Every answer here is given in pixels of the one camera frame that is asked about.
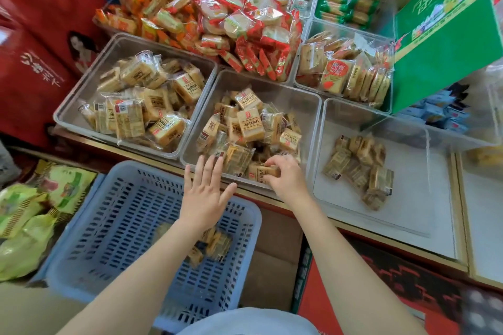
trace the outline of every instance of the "black hair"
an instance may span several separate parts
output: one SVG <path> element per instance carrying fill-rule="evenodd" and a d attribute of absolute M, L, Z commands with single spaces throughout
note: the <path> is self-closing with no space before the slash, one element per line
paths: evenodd
<path fill-rule="evenodd" d="M 68 49 L 70 49 L 70 54 L 72 55 L 72 59 L 74 61 L 77 61 L 79 59 L 79 51 L 77 51 L 73 46 L 72 46 L 72 37 L 75 36 L 78 38 L 80 41 L 82 41 L 82 44 L 84 44 L 85 49 L 89 49 L 90 51 L 93 51 L 97 53 L 96 50 L 96 45 L 94 44 L 94 41 L 89 37 L 86 36 L 85 34 L 78 33 L 75 31 L 70 31 L 66 35 L 66 42 L 68 43 Z"/>

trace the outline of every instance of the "person's left hand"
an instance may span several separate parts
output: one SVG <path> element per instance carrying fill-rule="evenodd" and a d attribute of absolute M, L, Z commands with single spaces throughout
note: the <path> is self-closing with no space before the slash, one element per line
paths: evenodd
<path fill-rule="evenodd" d="M 220 195 L 223 157 L 219 157 L 213 167 L 214 161 L 214 155 L 208 158 L 206 164 L 204 155 L 199 157 L 194 182 L 190 178 L 190 166 L 185 167 L 184 198 L 179 219 L 200 232 L 217 224 L 237 189 L 237 184 L 231 183 Z"/>

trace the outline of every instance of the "hand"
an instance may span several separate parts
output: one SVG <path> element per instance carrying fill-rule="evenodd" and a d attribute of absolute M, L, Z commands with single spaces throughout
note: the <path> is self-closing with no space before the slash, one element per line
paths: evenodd
<path fill-rule="evenodd" d="M 309 196 L 304 175 L 292 155 L 274 155 L 267 159 L 266 166 L 278 166 L 281 176 L 264 175 L 264 181 L 273 187 L 274 192 L 291 208 L 299 198 Z"/>
<path fill-rule="evenodd" d="M 220 195 L 223 157 L 218 158 L 215 167 L 213 167 L 214 161 L 215 155 L 211 155 L 206 164 L 204 164 L 204 155 L 199 157 L 194 182 L 190 178 L 190 166 L 185 167 L 184 198 L 180 209 L 180 221 L 200 233 L 217 224 L 225 206 L 237 189 L 237 184 L 231 183 Z"/>

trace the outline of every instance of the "person's right hand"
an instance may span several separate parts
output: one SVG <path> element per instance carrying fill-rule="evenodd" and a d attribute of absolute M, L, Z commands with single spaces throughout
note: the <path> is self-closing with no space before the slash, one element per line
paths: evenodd
<path fill-rule="evenodd" d="M 291 208 L 299 198 L 309 196 L 304 174 L 292 155 L 274 155 L 267 159 L 266 166 L 278 166 L 281 176 L 264 175 L 264 181 L 273 187 L 274 192 Z"/>

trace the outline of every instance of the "forearm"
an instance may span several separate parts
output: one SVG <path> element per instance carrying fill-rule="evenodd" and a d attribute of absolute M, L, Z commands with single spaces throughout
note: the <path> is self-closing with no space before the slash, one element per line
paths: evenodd
<path fill-rule="evenodd" d="M 58 335 L 146 334 L 173 278 L 200 233 L 180 220 L 123 271 Z"/>
<path fill-rule="evenodd" d="M 426 334 L 310 197 L 297 199 L 293 211 L 344 334 Z"/>

